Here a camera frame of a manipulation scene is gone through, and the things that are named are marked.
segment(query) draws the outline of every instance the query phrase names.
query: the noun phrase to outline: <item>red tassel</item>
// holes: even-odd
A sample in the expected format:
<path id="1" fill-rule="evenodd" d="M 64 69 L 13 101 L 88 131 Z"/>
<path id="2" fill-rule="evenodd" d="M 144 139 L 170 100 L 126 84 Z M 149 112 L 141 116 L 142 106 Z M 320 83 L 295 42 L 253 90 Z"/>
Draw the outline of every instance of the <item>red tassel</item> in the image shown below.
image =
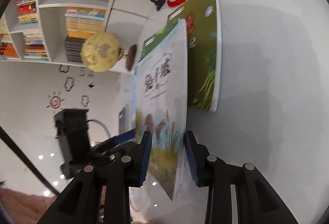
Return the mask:
<path id="1" fill-rule="evenodd" d="M 174 8 L 183 4 L 185 1 L 187 0 L 174 0 L 174 1 L 167 0 L 167 4 L 169 7 Z"/>

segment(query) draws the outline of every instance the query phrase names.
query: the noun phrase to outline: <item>sun drawing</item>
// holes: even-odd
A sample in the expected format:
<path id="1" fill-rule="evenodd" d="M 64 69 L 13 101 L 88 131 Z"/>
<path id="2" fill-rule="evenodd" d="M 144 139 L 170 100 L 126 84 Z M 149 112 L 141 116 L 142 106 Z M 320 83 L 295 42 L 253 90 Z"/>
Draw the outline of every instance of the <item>sun drawing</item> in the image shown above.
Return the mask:
<path id="1" fill-rule="evenodd" d="M 53 92 L 53 96 L 51 97 L 50 95 L 48 95 L 48 98 L 50 98 L 50 100 L 47 108 L 52 107 L 53 109 L 59 108 L 60 103 L 65 100 L 65 99 L 60 99 L 60 92 L 58 92 L 58 95 L 56 95 L 55 91 Z"/>

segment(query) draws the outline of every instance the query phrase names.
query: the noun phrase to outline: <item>bookshelf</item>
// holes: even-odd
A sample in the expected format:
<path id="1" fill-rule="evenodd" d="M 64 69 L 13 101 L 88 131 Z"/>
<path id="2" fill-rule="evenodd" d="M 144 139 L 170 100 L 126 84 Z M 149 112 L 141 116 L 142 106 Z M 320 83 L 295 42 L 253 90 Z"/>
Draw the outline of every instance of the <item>bookshelf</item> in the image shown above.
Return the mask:
<path id="1" fill-rule="evenodd" d="M 19 59 L 3 61 L 41 62 L 71 66 L 83 66 L 83 64 L 80 63 L 68 62 L 66 57 L 64 43 L 66 38 L 66 7 L 86 7 L 106 10 L 103 23 L 104 29 L 106 29 L 113 1 L 114 0 L 109 0 L 108 2 L 101 0 L 36 0 L 38 23 L 21 25 L 18 23 L 18 11 L 16 2 L 15 0 L 11 0 L 5 10 L 4 17 L 10 40 L 13 43 Z M 41 34 L 49 61 L 24 60 L 24 31 L 38 31 Z M 129 73 L 125 68 L 124 59 L 120 60 L 111 69 L 111 71 L 118 73 Z"/>

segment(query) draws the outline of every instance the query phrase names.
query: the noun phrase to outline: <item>yellow globe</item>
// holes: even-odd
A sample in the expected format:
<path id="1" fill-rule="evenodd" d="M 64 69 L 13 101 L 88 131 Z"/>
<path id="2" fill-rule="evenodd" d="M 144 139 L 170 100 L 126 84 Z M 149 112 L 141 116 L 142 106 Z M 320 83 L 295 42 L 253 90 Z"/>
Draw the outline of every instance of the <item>yellow globe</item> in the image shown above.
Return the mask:
<path id="1" fill-rule="evenodd" d="M 119 41 L 110 33 L 91 35 L 82 45 L 82 62 L 94 72 L 111 69 L 121 58 Z"/>

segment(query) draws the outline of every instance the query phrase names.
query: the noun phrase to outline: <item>children's picture book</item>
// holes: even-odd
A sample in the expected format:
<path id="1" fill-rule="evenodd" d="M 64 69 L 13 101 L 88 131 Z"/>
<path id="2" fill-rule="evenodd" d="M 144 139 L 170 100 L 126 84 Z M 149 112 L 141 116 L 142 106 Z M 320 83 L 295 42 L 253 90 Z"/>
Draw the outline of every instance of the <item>children's picture book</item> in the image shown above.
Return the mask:
<path id="1" fill-rule="evenodd" d="M 188 106 L 215 112 L 221 70 L 221 21 L 218 0 L 188 0 L 168 16 L 185 19 L 188 36 Z"/>
<path id="2" fill-rule="evenodd" d="M 144 42 L 133 83 L 136 138 L 152 134 L 148 166 L 171 200 L 181 191 L 187 111 L 187 35 L 175 20 Z"/>

